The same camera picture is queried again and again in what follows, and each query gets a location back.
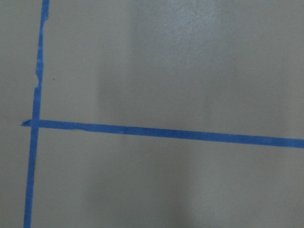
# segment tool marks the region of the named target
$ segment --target vertical tape strip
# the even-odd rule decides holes
[[[32,114],[32,122],[31,122],[29,158],[28,158],[28,162],[29,162],[28,163],[28,178],[27,178],[24,223],[23,223],[24,228],[30,228],[31,215],[32,215],[34,170],[35,170],[37,143],[38,143],[40,101],[41,101],[42,76],[43,76],[43,26],[44,26],[44,22],[48,18],[48,6],[49,6],[49,0],[43,0],[42,8],[41,8],[37,65],[36,65],[36,75],[38,78],[38,85],[35,87],[35,90],[34,90],[33,114]]]

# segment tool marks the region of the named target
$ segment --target blue tape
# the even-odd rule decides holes
[[[32,216],[34,170],[35,170],[37,143],[38,143],[40,101],[41,101],[41,89],[42,89],[42,77],[43,77],[43,26],[44,26],[44,22],[48,18],[48,6],[49,6],[49,0],[43,0],[41,7],[39,42],[38,42],[37,65],[36,65],[36,75],[38,78],[38,84],[34,90],[33,113],[32,113],[32,121],[30,124],[31,133],[30,133],[29,158],[28,158],[29,163],[28,163],[27,189],[25,195],[25,209],[24,209],[24,223],[23,223],[24,228],[30,228],[31,216]]]
[[[27,120],[23,122],[21,126],[29,127],[31,126],[31,122],[32,122],[31,120]],[[106,125],[106,124],[84,124],[84,123],[73,123],[73,122],[62,122],[62,121],[51,121],[51,120],[40,120],[39,127],[62,129],[62,130],[80,129],[89,132],[129,134],[129,135],[202,140],[202,141],[223,142],[223,143],[241,143],[241,144],[252,144],[252,145],[263,145],[263,146],[304,148],[303,139],[275,138],[275,137],[265,137],[265,136],[241,135],[241,134],[193,132],[193,131],[168,130],[168,129],[158,129],[158,128],[146,128],[146,127],[116,126],[116,125]]]

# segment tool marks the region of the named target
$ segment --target tape line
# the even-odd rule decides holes
[[[31,126],[31,120],[27,120],[21,126]],[[224,133],[209,133],[209,132],[194,132],[182,130],[169,130],[158,128],[146,127],[129,127],[117,126],[106,124],[84,124],[74,122],[62,122],[51,120],[40,120],[39,127],[62,129],[62,130],[84,130],[88,132],[102,132],[113,134],[129,134],[141,136],[153,136],[164,138],[188,139],[188,140],[201,140],[222,143],[241,143],[263,146],[280,146],[280,147],[293,147],[304,148],[303,139],[290,139],[290,138],[276,138],[266,136],[252,136],[241,134],[224,134]]]
[[[35,170],[37,143],[38,143],[40,101],[41,101],[41,89],[42,89],[42,77],[43,77],[43,26],[44,26],[44,22],[48,18],[48,6],[49,6],[49,0],[43,0],[41,7],[37,65],[36,65],[36,75],[38,78],[38,84],[34,90],[33,113],[32,113],[32,121],[30,124],[31,133],[30,133],[29,158],[28,158],[29,163],[28,163],[27,188],[25,195],[25,209],[24,209],[24,223],[23,223],[24,228],[30,228],[31,225],[33,190],[34,190],[34,170]]]

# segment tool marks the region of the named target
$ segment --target gray floor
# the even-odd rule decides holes
[[[0,0],[0,227],[22,227],[41,1]],[[51,0],[41,118],[304,139],[304,1]],[[33,228],[301,228],[301,149],[40,129]]]

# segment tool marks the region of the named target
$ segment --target concrete floor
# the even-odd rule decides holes
[[[41,1],[0,0],[0,227],[22,227]],[[304,1],[51,0],[41,119],[304,139]],[[40,129],[32,228],[302,228],[302,149]]]

